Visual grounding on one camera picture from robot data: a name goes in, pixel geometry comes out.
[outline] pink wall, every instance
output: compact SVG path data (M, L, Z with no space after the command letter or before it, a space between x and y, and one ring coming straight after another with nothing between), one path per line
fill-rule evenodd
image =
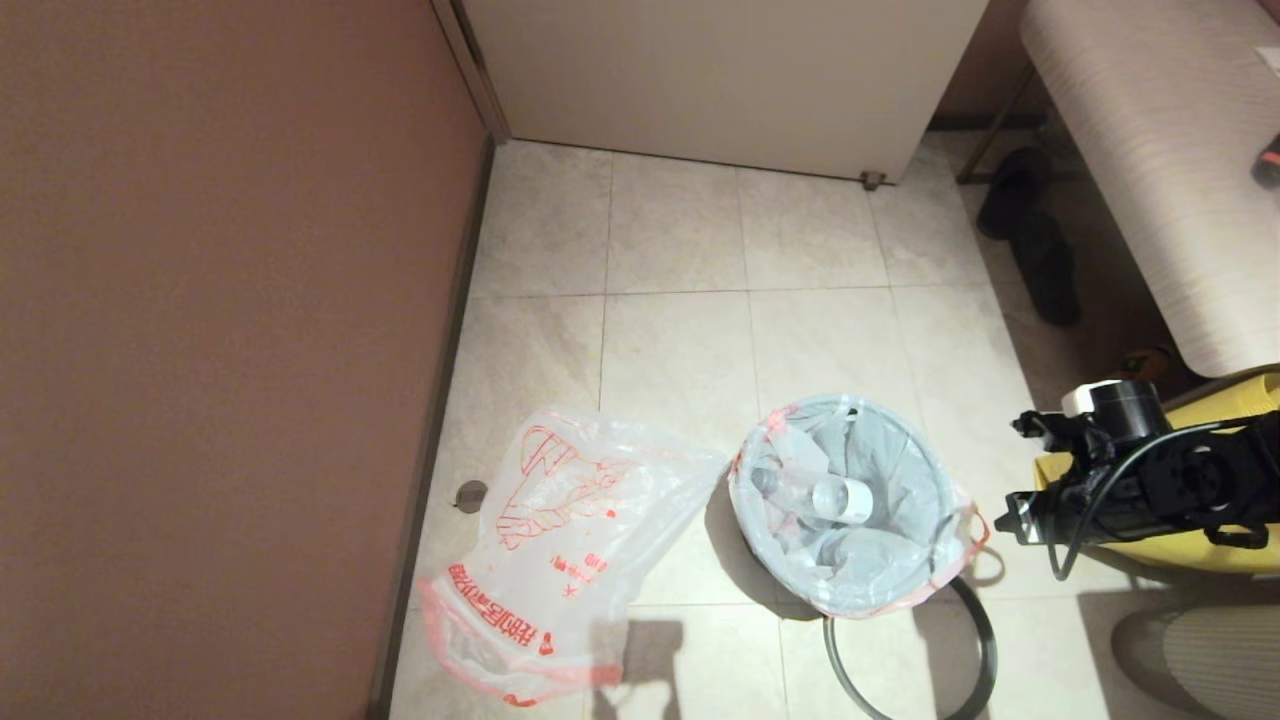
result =
M365 712L484 131L422 0L0 0L0 716Z

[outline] trash can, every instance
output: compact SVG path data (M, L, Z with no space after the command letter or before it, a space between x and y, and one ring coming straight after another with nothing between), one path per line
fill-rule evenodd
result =
M946 585L987 539L973 501L923 438L854 395L774 410L730 473L733 512L755 557L820 612L867 618Z

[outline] slipper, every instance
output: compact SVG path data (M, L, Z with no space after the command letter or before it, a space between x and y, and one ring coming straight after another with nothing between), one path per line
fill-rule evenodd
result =
M1000 161L987 200L978 210L978 229L992 240L1007 240L1030 213L1053 174L1053 160L1038 147L1014 150Z
M1057 220L1044 213L1028 213L1014 228L1009 245L1041 319L1055 325L1075 324L1080 319L1073 282L1075 256Z

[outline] beige floor tile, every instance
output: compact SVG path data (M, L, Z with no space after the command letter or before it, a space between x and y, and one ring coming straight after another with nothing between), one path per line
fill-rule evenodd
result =
M727 462L758 420L746 293L609 297L600 407L718 450ZM714 496L658 562L637 605L773 597L772 580L726 530L735 520L722 501Z
M616 154L608 291L745 288L733 168Z
M849 392L922 427L888 288L753 292L751 327L764 413Z
M786 717L778 619L754 605L632 607L622 684L584 717Z
M837 620L836 643L858 691L890 717L941 717L978 676L973 621L959 602L932 600L867 620ZM791 717L861 717L836 680L822 621L782 621Z
M1009 423L1030 393L991 286L893 288L929 443L988 521L1005 495L1033 489L1039 447ZM1053 597L1126 589L1128 574L1082 557L1066 583L1053 579L1043 547L995 533L972 575L984 597Z
M609 297L600 410L737 452L759 415L746 293Z
M987 279L941 142L925 136L896 187L870 193L888 279L895 286Z
M1101 366L1091 357L1094 336L1089 329L1094 323L1082 322L1073 328L1052 325L1036 313L1020 281L993 283L992 287L1037 410L1060 411L1064 395L1115 369L1119 357L1103 360Z
M998 671L983 716L1185 720L1133 685L1111 655L1111 629L1121 618L1167 602L1157 593L986 600ZM911 610L840 620L836 638L854 684L892 717L954 712L978 676L977 633L950 591ZM819 621L783 620L782 657L792 717L856 716L831 670Z
M737 186L751 290L888 284L860 183L739 169Z
M529 414L549 404L598 407L603 319L600 296L467 302L417 575L434 575L475 542L476 515L454 510L454 495L467 480L492 482Z
M422 614L411 609L404 618L392 720L563 720L582 714L588 693L550 698L531 707L516 707L471 688L435 659Z
M612 154L512 141L498 149L472 296L604 292Z
M645 577L632 607L654 605L763 603L772 606L781 585L755 560L721 483L707 507Z

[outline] bench leg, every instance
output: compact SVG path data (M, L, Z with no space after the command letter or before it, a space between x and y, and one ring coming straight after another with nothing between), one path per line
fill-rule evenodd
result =
M1014 83L1014 91L1009 95L1009 99L1005 100L1000 111L996 113L996 117L991 120L991 127L987 128L987 132L982 136L978 146L973 149L973 152L969 154L969 159L965 160L964 168L960 169L960 174L956 176L956 184L973 184L983 182L974 179L973 169L978 167L982 156L987 154L987 149L991 147L991 141L996 140L996 133L1000 132L1000 127L1005 124L1005 118L1007 118L1009 113L1012 111L1014 105L1018 104L1023 92L1027 91L1027 85L1030 83L1033 77L1036 77L1036 65L1027 63L1021 74L1018 76L1018 82Z

